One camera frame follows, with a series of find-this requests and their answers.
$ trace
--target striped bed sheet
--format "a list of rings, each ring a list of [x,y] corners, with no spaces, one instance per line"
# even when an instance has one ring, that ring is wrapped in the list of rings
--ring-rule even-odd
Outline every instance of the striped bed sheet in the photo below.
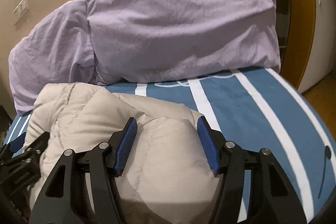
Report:
[[[243,149],[271,149],[292,182],[308,221],[336,185],[332,135],[309,103],[272,69],[246,68],[164,83],[119,82],[106,88],[185,104],[203,113],[213,129]],[[5,143],[25,134],[30,115],[16,116]],[[331,150],[330,160],[325,157],[326,146]],[[246,218],[250,183],[246,171],[239,221]]]

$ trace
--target ribbed blue pad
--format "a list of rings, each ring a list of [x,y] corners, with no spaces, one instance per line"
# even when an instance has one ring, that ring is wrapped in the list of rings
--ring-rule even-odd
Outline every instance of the ribbed blue pad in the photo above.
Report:
[[[220,170],[218,151],[201,117],[199,117],[197,120],[197,133],[199,139],[201,140],[203,150],[205,156],[207,157],[210,169],[214,173],[218,173]]]
[[[120,175],[125,168],[137,131],[137,120],[133,118],[116,152],[115,165],[113,167],[116,174]]]

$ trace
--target bed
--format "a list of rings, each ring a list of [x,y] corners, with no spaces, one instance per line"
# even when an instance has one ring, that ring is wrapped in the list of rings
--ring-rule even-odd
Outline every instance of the bed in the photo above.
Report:
[[[203,113],[213,129],[244,149],[270,148],[292,182],[309,221],[319,213],[335,187],[335,141],[305,99],[272,69],[226,70],[151,84],[122,81],[106,89],[185,104]],[[30,116],[30,112],[17,115],[6,136],[5,143],[19,137],[17,154],[22,152],[20,144]],[[330,159],[326,147],[331,151]],[[249,184],[250,174],[246,171],[245,208],[240,220],[246,218]]]

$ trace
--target metal bolt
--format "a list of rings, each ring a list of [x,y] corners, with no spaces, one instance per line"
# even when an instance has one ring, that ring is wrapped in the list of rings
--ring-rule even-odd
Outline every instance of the metal bolt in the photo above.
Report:
[[[225,146],[227,148],[234,148],[236,145],[235,145],[234,142],[228,141],[228,142],[225,143]]]
[[[107,147],[109,147],[109,143],[107,143],[107,142],[102,142],[102,143],[99,144],[100,149],[105,149]]]
[[[67,149],[64,151],[64,156],[70,156],[72,154],[72,150],[71,149]]]
[[[271,150],[269,150],[268,148],[263,148],[263,149],[261,150],[261,152],[262,152],[264,155],[269,155],[269,154],[271,154]]]

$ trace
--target wood trim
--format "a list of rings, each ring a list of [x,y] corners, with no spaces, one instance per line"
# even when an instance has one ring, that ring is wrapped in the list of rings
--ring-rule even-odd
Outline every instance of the wood trim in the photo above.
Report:
[[[315,32],[316,0],[291,0],[291,19],[280,74],[296,89],[305,73]]]

